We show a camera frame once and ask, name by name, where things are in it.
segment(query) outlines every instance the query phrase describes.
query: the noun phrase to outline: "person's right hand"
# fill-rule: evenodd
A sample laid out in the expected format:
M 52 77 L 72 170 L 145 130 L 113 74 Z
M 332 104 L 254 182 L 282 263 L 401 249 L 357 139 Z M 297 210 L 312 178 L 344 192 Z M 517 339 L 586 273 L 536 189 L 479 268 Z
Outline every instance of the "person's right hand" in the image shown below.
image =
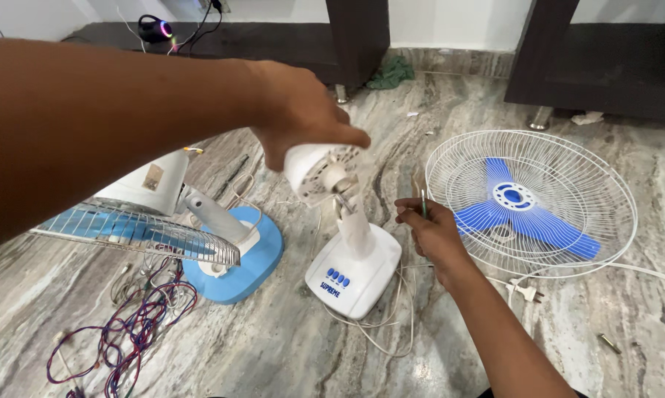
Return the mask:
M 273 61 L 249 62 L 260 102 L 252 131 L 266 153 L 266 166 L 284 168 L 286 151 L 298 144 L 350 144 L 367 148 L 367 134 L 349 125 L 328 89 L 308 69 Z
M 411 237 L 416 245 L 416 253 L 428 257 L 434 263 L 434 272 L 443 286 L 446 286 L 456 264 L 473 264 L 449 208 L 433 200 L 426 200 L 428 220 L 424 220 L 421 215 L 421 198 L 397 199 L 394 204 L 397 206 L 397 224 L 404 222 L 412 228 Z

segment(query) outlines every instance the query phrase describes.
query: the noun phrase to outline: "grey marble floor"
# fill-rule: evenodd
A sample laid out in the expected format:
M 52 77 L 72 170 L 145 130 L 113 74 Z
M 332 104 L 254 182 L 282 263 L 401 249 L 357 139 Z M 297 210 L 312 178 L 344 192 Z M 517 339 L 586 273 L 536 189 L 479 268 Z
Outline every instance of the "grey marble floor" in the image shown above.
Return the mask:
M 409 231 L 393 221 L 393 200 L 424 185 L 431 151 L 463 132 L 523 128 L 527 108 L 502 102 L 506 81 L 417 74 L 392 91 L 362 90 L 346 105 L 355 125 L 372 136 L 362 183 L 371 222 L 403 245 L 404 264 L 424 263 Z M 407 117 L 409 111 L 418 116 Z M 640 224 L 621 262 L 665 273 L 665 125 L 608 117 L 595 125 L 557 120 L 551 134 L 606 159 L 632 189 Z M 262 150 L 248 131 L 204 142 L 186 182 L 222 204 L 231 181 L 254 167 L 248 199 L 281 228 L 286 250 L 275 272 L 249 298 L 222 306 L 202 300 L 161 335 L 146 354 L 135 397 L 475 397 L 488 387 L 482 363 L 450 295 L 428 268 L 416 268 L 415 341 L 407 357 L 377 350 L 362 333 L 333 320 L 310 293 L 303 274 L 316 250 L 336 233 L 328 206 L 298 204 L 284 178 L 262 166 Z M 138 254 L 21 236 L 0 247 L 0 397 L 57 397 L 67 384 L 49 384 L 45 364 L 61 329 L 103 324 L 113 312 L 109 285 Z M 509 278 L 488 269 L 496 277 Z M 391 309 L 393 280 L 370 320 Z M 546 297 L 514 310 L 558 370 L 591 397 L 665 397 L 665 282 L 622 269 L 584 277 L 531 282 Z M 402 316 L 409 304 L 400 303 Z M 409 320 L 373 329 L 383 346 L 404 350 Z M 600 343 L 605 333 L 618 356 Z M 73 370 L 94 362 L 97 333 L 64 349 Z M 55 361 L 54 372 L 64 377 Z M 105 366 L 80 381 L 100 396 Z

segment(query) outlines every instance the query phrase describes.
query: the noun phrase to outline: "brand logo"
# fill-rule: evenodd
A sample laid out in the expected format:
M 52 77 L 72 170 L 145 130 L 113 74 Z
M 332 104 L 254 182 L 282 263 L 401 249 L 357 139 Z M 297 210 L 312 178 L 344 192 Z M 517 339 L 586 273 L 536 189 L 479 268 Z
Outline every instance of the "brand logo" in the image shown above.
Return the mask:
M 325 283 L 325 282 L 322 282 L 322 283 L 320 284 L 320 287 L 322 287 L 323 289 L 327 290 L 329 294 L 332 294 L 332 295 L 335 296 L 335 297 L 339 297 L 339 296 L 340 296 L 340 292 L 338 292 L 337 290 L 335 290 L 335 288 L 334 288 L 333 286 L 330 286 L 330 285 L 328 285 L 328 284 Z

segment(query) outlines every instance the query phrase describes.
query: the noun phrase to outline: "cabinet leg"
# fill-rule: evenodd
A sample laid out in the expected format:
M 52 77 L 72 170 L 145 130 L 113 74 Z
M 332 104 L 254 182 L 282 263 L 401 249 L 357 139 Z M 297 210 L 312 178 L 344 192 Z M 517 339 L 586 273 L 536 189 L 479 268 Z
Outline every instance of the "cabinet leg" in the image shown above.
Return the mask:
M 549 120 L 552 113 L 553 108 L 550 106 L 540 106 L 536 109 L 535 113 L 529 116 L 526 126 L 532 130 L 544 131 L 549 128 Z
M 335 85 L 335 94 L 337 95 L 338 104 L 347 104 L 347 90 L 343 84 Z

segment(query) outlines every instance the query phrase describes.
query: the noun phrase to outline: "fan grille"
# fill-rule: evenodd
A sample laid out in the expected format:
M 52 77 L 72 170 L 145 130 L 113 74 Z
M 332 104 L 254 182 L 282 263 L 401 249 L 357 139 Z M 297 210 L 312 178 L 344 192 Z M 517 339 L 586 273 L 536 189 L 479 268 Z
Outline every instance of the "fan grille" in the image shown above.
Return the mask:
M 587 260 L 566 248 L 516 233 L 508 220 L 505 225 L 462 236 L 474 258 L 519 275 L 558 268 L 560 276 L 553 277 L 562 277 L 575 275 L 577 268 L 596 270 L 616 260 L 630 245 L 637 212 L 625 181 L 592 152 L 539 132 L 477 131 L 444 142 L 426 164 L 431 199 L 454 212 L 492 199 L 488 185 L 506 181 L 487 175 L 487 158 L 502 159 L 514 182 L 531 191 L 538 206 L 598 241 L 600 249 Z M 462 217 L 458 221 L 462 227 Z
M 108 205 L 80 203 L 30 232 L 114 249 L 240 265 L 239 249 L 216 235 Z

